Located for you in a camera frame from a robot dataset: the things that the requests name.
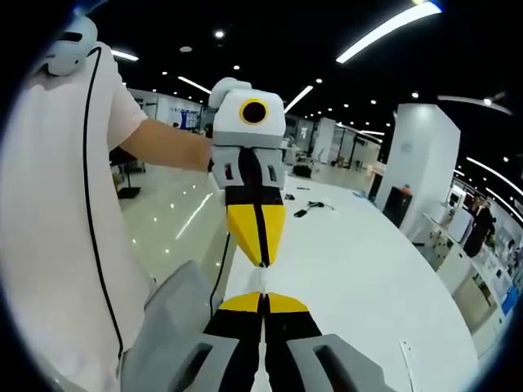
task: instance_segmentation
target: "white robot part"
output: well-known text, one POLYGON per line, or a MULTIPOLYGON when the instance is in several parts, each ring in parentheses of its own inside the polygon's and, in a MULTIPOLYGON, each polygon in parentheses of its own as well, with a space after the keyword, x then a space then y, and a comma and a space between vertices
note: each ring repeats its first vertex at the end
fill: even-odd
POLYGON ((214 118, 214 145, 278 149, 285 133, 284 102, 276 94, 235 88, 214 118))
POLYGON ((209 96, 209 108, 218 109, 227 93, 235 88, 245 90, 253 89, 249 82, 243 82, 231 77, 223 78, 220 82, 216 83, 211 90, 211 95, 209 96))
POLYGON ((35 71, 47 67, 53 76, 68 76, 82 68, 89 51, 95 46, 98 30, 92 20, 81 16, 69 25, 40 60, 35 71))

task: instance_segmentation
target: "pink shirt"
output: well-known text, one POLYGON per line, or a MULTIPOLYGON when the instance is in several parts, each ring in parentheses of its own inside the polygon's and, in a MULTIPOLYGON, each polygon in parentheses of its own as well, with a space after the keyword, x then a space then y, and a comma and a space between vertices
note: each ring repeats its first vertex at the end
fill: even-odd
MULTIPOLYGON (((132 346, 143 322, 147 277, 133 259, 114 192, 109 151, 147 118, 102 44, 87 129, 92 218, 110 300, 132 346)), ((119 390, 118 339, 93 255, 83 187, 83 122, 98 51, 64 78, 31 78, 0 156, 0 267, 29 348, 89 391, 119 390)))

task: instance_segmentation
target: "person in background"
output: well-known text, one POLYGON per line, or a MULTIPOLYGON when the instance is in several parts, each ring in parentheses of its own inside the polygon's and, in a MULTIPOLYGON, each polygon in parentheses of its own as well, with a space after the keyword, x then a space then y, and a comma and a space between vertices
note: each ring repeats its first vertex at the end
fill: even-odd
POLYGON ((477 214, 480 212, 480 209, 485 206, 485 203, 486 201, 480 195, 477 194, 476 196, 474 196, 471 209, 469 210, 472 216, 476 217, 477 214))
POLYGON ((205 137, 207 137, 208 139, 212 139, 212 124, 206 124, 203 129, 205 130, 205 137))
POLYGON ((511 239, 501 252, 500 260, 505 266, 511 266, 513 264, 515 251, 514 245, 516 245, 516 241, 511 239))
POLYGON ((490 212, 489 205, 482 208, 474 218, 472 231, 463 246, 463 250, 469 257, 475 257, 481 250, 481 245, 489 238, 492 238, 495 232, 494 223, 496 219, 490 212))

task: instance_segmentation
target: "tool on floor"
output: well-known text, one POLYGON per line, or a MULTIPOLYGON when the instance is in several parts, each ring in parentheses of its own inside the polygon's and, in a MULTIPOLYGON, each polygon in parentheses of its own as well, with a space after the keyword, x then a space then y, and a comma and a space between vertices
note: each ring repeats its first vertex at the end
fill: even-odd
POLYGON ((329 208, 331 208, 334 211, 334 207, 333 206, 329 206, 328 204, 325 204, 325 203, 322 203, 322 202, 308 202, 307 203, 307 209, 302 209, 302 210, 299 210, 299 211, 295 212, 294 216, 296 218, 301 218, 302 216, 307 214, 311 208, 315 208, 315 207, 318 207, 318 208, 329 207, 329 208))

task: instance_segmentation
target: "person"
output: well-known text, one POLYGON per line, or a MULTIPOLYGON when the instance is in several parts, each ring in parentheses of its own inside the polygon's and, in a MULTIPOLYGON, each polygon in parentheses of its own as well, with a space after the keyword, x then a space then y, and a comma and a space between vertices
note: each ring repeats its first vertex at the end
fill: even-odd
POLYGON ((120 359, 151 293, 114 193, 116 146, 146 163, 205 172, 212 141, 148 118, 81 17, 37 65, 7 124, 0 268, 28 347, 89 391, 119 390, 120 359))
POLYGON ((511 239, 505 245, 505 248, 501 252, 500 261, 506 267, 512 268, 512 265, 514 262, 514 253, 515 253, 514 245, 516 245, 516 241, 514 241, 514 239, 511 239))
POLYGON ((469 234, 463 250, 469 257, 475 257, 481 250, 481 245, 492 238, 495 232, 494 223, 496 218, 492 217, 489 204, 483 207, 475 216, 472 231, 469 234))
POLYGON ((203 129, 205 130, 205 137, 212 139, 212 124, 206 124, 203 129))

